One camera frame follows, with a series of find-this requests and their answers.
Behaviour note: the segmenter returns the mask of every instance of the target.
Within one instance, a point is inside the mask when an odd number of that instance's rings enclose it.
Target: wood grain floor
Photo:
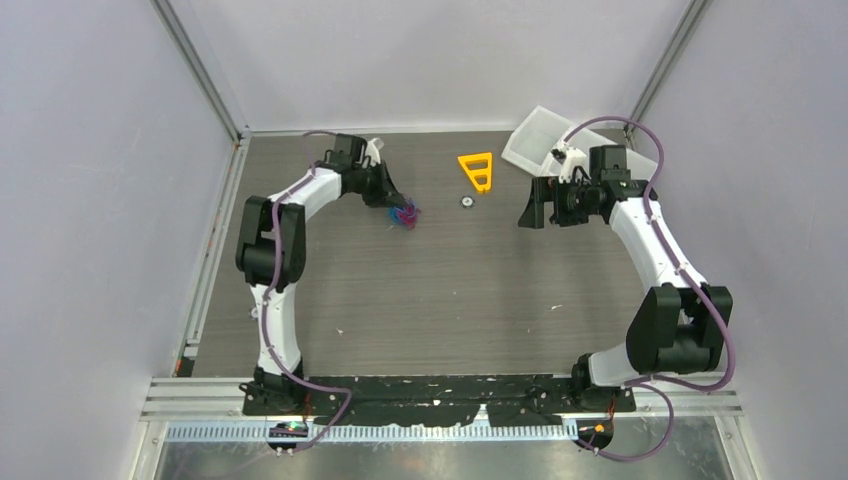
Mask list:
[[[423,213],[415,230],[392,228],[385,210],[346,195],[310,220],[296,305],[306,373],[568,372],[580,354],[624,339],[642,297],[624,246],[600,219],[519,229],[530,177],[500,158],[508,136],[381,136],[392,178]],[[234,261],[242,206],[300,178],[304,150],[329,145],[251,141],[194,376],[252,373],[257,326]],[[494,154],[494,178],[481,196],[456,157],[485,151]],[[474,197],[473,208],[460,206],[463,195]]]

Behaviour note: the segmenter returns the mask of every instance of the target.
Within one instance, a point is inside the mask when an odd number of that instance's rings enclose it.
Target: triangular cutout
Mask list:
[[[488,193],[492,189],[492,152],[463,155],[457,160],[477,193]]]

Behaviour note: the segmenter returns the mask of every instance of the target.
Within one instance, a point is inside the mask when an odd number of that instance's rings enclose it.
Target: white wall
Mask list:
[[[0,478],[120,478],[231,143],[148,0],[0,16]]]
[[[714,2],[646,121],[671,228],[734,295],[766,478],[848,475],[846,19],[840,0]]]
[[[630,114],[687,0],[179,0],[254,131]]]

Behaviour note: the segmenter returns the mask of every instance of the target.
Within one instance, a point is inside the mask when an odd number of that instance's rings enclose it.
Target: yellow plastic part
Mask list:
[[[477,193],[488,193],[492,189],[492,152],[463,155],[457,160]]]

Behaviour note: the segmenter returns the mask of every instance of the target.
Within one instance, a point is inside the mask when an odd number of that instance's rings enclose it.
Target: white container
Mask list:
[[[600,145],[612,145],[615,142],[584,128],[571,137],[568,145],[565,145],[563,138],[577,125],[579,123],[561,117],[547,108],[536,107],[512,132],[501,157],[533,176],[557,176],[562,170],[562,164],[551,155],[551,150],[557,148],[566,151],[568,148],[573,148],[579,152],[572,150],[569,153],[569,160],[571,160],[569,165],[573,168],[574,165],[579,164],[588,171],[586,162],[589,158],[589,149]],[[657,168],[655,162],[630,149],[627,150],[627,166],[634,180],[649,179]]]

